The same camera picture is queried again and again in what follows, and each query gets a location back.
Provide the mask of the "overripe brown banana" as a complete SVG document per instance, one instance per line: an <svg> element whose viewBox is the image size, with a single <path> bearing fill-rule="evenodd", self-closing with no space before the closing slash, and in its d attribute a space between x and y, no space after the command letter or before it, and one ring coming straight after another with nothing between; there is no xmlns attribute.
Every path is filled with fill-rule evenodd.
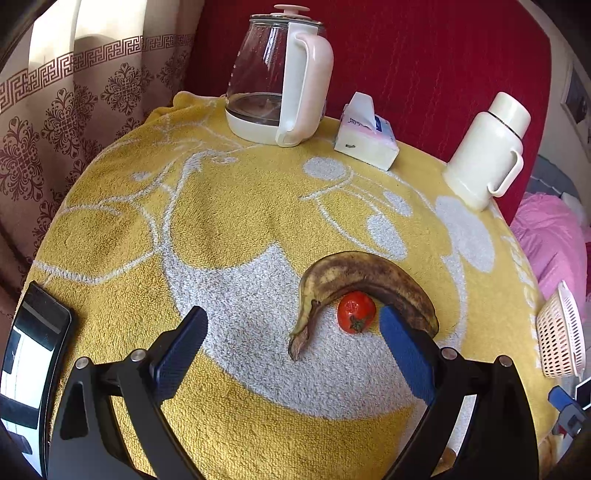
<svg viewBox="0 0 591 480"><path fill-rule="evenodd" d="M363 251L343 251L311 264L298 287L297 323L290 332L287 351L297 361L308 344L311 328L322 308L342 296L361 291L392 305L413 328L431 337L439 333L435 307L425 290L399 265Z"/></svg>

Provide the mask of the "white plastic perforated basket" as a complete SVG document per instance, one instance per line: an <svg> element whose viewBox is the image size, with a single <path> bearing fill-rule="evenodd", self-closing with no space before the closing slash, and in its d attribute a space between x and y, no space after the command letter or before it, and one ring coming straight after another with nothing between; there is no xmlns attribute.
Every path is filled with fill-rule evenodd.
<svg viewBox="0 0 591 480"><path fill-rule="evenodd" d="M585 342L575 298L564 280L536 318L543 373L549 378L581 378L586 365Z"/></svg>

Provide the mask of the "black smartphone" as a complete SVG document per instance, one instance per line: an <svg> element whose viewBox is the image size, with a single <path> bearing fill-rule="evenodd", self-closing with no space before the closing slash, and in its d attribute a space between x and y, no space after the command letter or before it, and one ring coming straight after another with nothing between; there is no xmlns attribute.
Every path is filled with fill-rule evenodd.
<svg viewBox="0 0 591 480"><path fill-rule="evenodd" d="M47 475L49 421L72 321L70 309L30 282L2 363L2 424L41 477Z"/></svg>

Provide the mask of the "pink polka dot quilt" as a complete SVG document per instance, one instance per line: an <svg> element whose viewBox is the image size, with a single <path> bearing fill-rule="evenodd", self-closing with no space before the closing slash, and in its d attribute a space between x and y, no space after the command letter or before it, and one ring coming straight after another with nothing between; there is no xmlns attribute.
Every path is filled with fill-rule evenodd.
<svg viewBox="0 0 591 480"><path fill-rule="evenodd" d="M510 228L524 251L539 289L549 298L564 281L586 322L588 271L590 267L588 228L563 199L545 193L526 193Z"/></svg>

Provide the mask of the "small red tomato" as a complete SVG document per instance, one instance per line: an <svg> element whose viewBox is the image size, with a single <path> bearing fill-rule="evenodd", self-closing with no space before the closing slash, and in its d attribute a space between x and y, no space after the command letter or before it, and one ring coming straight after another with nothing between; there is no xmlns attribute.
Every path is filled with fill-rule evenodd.
<svg viewBox="0 0 591 480"><path fill-rule="evenodd" d="M374 300L362 291L349 292L339 301L339 327L348 334L363 333L372 325L376 316Z"/></svg>

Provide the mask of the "yellow and white towel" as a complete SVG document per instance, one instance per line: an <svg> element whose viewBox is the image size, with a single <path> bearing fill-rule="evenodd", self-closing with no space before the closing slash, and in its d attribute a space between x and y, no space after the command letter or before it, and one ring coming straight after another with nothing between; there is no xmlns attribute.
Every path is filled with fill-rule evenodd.
<svg viewBox="0 0 591 480"><path fill-rule="evenodd" d="M469 209L411 146L386 172L335 152L338 127L253 144L223 100L180 93L86 168L29 272L76 314L67 365L117 361L204 308L204 344L162 410L209 479L379 479L423 415L378 329L346 334L334 306L290 359L301 275L335 252L399 264L435 306L437 343L512 357L537 435L554 424L543 299L498 208Z"/></svg>

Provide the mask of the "cream thermos flask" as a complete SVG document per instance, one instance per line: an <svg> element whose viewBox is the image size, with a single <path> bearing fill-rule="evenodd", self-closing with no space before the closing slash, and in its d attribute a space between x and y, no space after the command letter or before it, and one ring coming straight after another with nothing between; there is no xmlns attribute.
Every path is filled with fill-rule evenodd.
<svg viewBox="0 0 591 480"><path fill-rule="evenodd" d="M528 110L505 92L497 93L489 109L475 116L443 171L447 185L471 209L486 209L517 179L530 122Z"/></svg>

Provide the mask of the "white tissue pack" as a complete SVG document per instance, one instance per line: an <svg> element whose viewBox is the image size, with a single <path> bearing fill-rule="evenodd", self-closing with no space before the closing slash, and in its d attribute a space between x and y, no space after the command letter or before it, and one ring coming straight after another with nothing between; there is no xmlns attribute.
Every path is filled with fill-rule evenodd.
<svg viewBox="0 0 591 480"><path fill-rule="evenodd" d="M400 152L390 122L375 113L373 97L362 92L342 110L334 149L383 171Z"/></svg>

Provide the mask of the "red mattress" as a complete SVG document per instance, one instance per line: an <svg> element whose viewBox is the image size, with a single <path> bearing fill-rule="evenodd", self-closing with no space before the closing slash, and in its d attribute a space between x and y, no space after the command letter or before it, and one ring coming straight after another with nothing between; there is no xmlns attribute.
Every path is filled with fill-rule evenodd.
<svg viewBox="0 0 591 480"><path fill-rule="evenodd" d="M524 167L497 205L512 220L541 145L549 106L551 45L517 1L305 1L334 50L327 113L356 92L403 145L442 161L500 92L530 113Z"/></svg>

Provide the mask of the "patterned beige curtain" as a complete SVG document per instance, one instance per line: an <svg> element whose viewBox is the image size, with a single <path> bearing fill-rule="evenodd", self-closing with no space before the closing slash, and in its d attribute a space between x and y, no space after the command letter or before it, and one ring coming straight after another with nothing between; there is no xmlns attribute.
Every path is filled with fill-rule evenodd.
<svg viewBox="0 0 591 480"><path fill-rule="evenodd" d="M199 1L58 1L1 74L1 320L67 192L179 90Z"/></svg>

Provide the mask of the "framed wall picture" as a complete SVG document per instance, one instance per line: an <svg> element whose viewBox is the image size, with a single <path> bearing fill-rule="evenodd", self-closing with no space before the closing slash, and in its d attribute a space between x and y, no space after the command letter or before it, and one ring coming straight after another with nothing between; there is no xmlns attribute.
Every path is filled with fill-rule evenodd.
<svg viewBox="0 0 591 480"><path fill-rule="evenodd" d="M587 161L590 161L590 95L573 63L569 66L561 105L577 134Z"/></svg>

